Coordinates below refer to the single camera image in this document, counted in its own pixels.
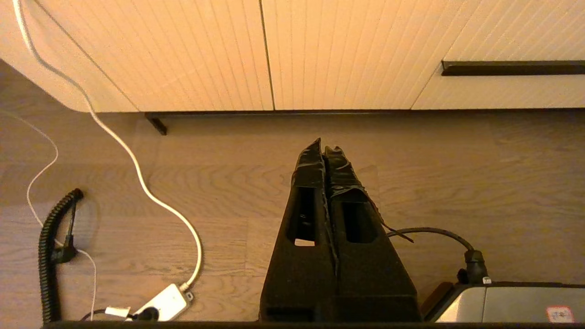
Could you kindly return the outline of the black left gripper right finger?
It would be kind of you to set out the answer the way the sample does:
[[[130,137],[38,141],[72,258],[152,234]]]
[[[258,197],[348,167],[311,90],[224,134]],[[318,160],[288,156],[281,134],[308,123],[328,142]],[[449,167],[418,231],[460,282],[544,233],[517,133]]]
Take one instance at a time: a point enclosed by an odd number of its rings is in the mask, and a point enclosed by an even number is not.
[[[386,236],[379,210],[339,147],[324,149],[338,263],[340,320],[421,320],[416,288]]]

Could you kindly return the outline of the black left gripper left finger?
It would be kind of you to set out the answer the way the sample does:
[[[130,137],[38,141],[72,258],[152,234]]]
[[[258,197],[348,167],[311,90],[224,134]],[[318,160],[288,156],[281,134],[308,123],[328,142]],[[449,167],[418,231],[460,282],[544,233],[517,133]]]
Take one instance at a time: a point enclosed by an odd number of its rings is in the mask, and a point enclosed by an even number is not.
[[[333,320],[336,290],[320,139],[301,150],[261,292],[261,320]]]

